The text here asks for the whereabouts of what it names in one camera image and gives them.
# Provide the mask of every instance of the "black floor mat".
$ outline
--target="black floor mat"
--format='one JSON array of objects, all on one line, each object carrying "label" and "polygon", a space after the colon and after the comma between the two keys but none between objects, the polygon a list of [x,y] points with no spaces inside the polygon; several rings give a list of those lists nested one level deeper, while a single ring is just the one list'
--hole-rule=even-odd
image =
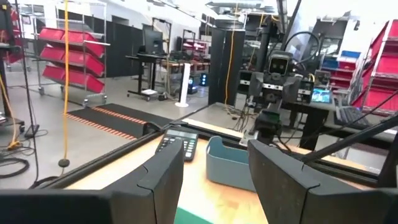
[{"label": "black floor mat", "polygon": [[154,114],[146,113],[139,110],[134,110],[125,106],[117,105],[114,103],[110,103],[107,105],[97,106],[97,108],[102,108],[106,110],[113,111],[115,113],[123,114],[125,116],[129,116],[132,118],[140,119],[146,122],[152,122],[159,126],[165,126],[169,124],[172,120],[168,118],[164,118],[161,116],[157,116]]},{"label": "black floor mat", "polygon": [[142,136],[142,126],[153,122],[165,126],[171,120],[116,104],[71,111],[68,117],[127,139]]}]

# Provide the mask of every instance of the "green object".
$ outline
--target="green object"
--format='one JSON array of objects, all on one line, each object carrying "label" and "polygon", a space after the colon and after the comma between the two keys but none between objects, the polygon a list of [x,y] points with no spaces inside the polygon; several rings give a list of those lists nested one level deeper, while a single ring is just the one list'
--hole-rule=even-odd
[{"label": "green object", "polygon": [[200,218],[190,212],[185,211],[182,208],[177,208],[175,214],[174,224],[212,224],[211,222]]}]

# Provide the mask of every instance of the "calculator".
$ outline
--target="calculator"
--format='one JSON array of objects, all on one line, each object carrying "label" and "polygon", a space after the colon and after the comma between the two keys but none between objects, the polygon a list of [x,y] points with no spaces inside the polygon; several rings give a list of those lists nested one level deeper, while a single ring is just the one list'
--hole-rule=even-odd
[{"label": "calculator", "polygon": [[163,139],[157,146],[156,152],[160,152],[163,148],[173,143],[176,139],[184,141],[184,161],[192,161],[198,143],[198,134],[180,131],[176,129],[168,129]]}]

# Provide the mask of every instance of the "blue bin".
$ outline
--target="blue bin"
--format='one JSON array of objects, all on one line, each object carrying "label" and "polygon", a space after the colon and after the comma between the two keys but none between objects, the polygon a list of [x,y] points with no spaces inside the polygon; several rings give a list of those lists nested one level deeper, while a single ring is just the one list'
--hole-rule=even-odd
[{"label": "blue bin", "polygon": [[207,179],[240,189],[255,192],[246,150],[225,147],[223,139],[213,136],[206,149]]},{"label": "blue bin", "polygon": [[338,61],[335,58],[325,58],[322,63],[323,68],[338,68]]},{"label": "blue bin", "polygon": [[361,56],[361,52],[352,52],[349,50],[343,50],[341,52],[342,57],[351,57],[351,58],[359,58]]}]

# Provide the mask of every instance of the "calculator keypad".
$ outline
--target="calculator keypad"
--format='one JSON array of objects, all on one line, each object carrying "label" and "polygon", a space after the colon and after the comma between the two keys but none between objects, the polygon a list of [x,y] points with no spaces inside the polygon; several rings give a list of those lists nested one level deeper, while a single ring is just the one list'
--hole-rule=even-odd
[{"label": "calculator keypad", "polygon": [[[195,149],[195,140],[191,138],[181,138],[184,141],[184,151],[185,151],[185,158],[189,159],[193,157],[194,149]],[[175,138],[173,136],[167,136],[163,138],[161,144],[157,151],[161,151],[163,148],[167,147],[170,143],[173,143]]]}]

